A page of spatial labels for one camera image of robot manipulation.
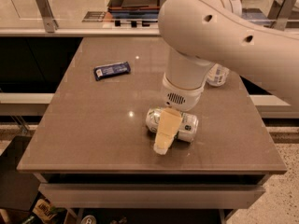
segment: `white can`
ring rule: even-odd
[[[149,130],[153,133],[157,133],[162,110],[163,109],[160,107],[149,109],[146,123]],[[183,117],[183,121],[179,126],[178,133],[175,138],[190,143],[193,141],[197,132],[198,118],[195,115],[187,113],[181,113],[181,115]]]
[[[92,215],[87,215],[82,219],[81,224],[96,224],[96,219]]]

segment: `white bottle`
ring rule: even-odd
[[[208,72],[206,82],[210,86],[219,87],[224,85],[230,70],[216,63]]]

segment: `glossy surface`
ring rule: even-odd
[[[206,85],[190,111],[197,135],[153,151],[146,127],[160,96],[169,47],[161,38],[84,38],[18,166],[55,173],[282,174],[285,165],[239,76]],[[129,62],[132,73],[95,81],[97,65]]]

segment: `drawer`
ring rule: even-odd
[[[41,184],[40,192],[64,208],[249,208],[264,193],[255,185]]]

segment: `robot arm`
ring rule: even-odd
[[[159,30],[172,48],[163,96],[193,108],[219,63],[299,109],[299,39],[242,20],[240,0],[167,0]]]

